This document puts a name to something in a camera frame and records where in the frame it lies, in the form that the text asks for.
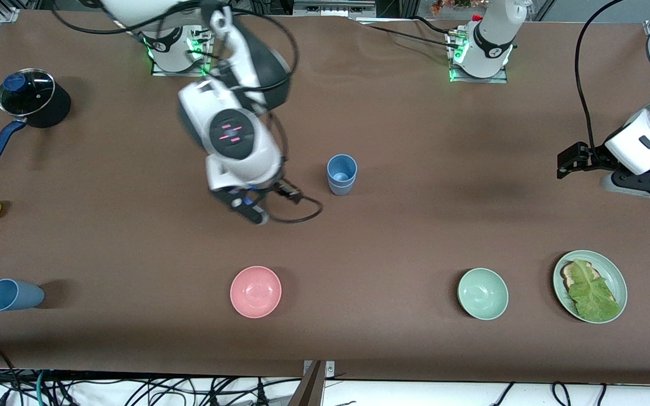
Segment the toast bread slice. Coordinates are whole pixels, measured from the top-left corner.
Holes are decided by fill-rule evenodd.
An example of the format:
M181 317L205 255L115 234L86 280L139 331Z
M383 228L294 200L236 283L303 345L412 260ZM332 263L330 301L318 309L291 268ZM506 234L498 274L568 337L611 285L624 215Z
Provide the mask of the toast bread slice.
M606 279L591 262L576 259L563 267L561 275L568 295L578 305L616 303Z

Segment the green lettuce leaf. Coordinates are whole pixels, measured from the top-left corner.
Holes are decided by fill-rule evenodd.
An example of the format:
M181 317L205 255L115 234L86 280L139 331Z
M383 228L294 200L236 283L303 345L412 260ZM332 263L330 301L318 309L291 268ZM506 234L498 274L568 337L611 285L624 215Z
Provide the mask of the green lettuce leaf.
M568 295L581 318L592 322L607 322L621 312L621 306L616 302L605 279L589 262L570 262L564 268L563 275Z

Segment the glass lid with blue knob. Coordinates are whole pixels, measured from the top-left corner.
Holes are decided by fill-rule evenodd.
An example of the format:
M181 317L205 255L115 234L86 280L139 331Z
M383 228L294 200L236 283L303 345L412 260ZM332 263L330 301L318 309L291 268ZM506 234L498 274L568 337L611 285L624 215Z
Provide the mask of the glass lid with blue knob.
M26 116L43 108L56 90L54 78L40 69L22 69L0 84L0 109L13 116Z

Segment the light green bowl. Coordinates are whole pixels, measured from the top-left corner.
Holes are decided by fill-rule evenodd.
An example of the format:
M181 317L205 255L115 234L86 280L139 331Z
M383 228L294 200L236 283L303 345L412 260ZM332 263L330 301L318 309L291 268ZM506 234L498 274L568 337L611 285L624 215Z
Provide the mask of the light green bowl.
M505 281L497 272L487 268L465 272L458 282L457 298L467 314L482 321L501 317L509 304Z

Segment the pink bowl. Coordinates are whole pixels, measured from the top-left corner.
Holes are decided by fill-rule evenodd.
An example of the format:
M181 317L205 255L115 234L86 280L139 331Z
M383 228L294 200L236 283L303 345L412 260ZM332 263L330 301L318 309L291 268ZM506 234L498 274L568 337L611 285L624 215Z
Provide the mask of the pink bowl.
M278 275L263 266L238 272L230 286L230 302L240 316L260 319L273 313L282 297Z

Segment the metal table edge bracket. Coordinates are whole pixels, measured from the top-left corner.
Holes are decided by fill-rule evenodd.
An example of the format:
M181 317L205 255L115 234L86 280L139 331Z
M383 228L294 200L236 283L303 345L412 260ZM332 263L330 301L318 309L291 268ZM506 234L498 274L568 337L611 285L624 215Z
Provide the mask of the metal table edge bracket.
M335 362L305 360L304 377L297 387L300 394L297 406L322 406L323 391L328 378L335 377Z

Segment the light green plate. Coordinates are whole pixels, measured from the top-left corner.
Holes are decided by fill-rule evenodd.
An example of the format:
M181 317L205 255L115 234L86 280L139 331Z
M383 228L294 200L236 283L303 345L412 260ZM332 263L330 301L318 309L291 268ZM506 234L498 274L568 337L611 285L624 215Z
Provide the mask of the light green plate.
M619 306L621 306L621 312L618 314L618 316L616 316L616 318L612 319L611 321L616 320L619 316L621 316L625 309L625 306L627 305L629 291L627 291L627 286L625 284L625 279L621 273L621 270L619 270L610 259L597 252L588 250L570 251L558 259L552 273L552 286L555 297L563 306L563 308L568 311L568 313L580 321L588 322L591 324L605 324L611 322L587 321L586 319L578 316L576 313L576 307L568 295L563 276L561 275L561 270L563 267L576 259L591 262L596 270L598 270L599 273L606 279L607 286L611 289L614 297L616 298L616 302L619 304Z

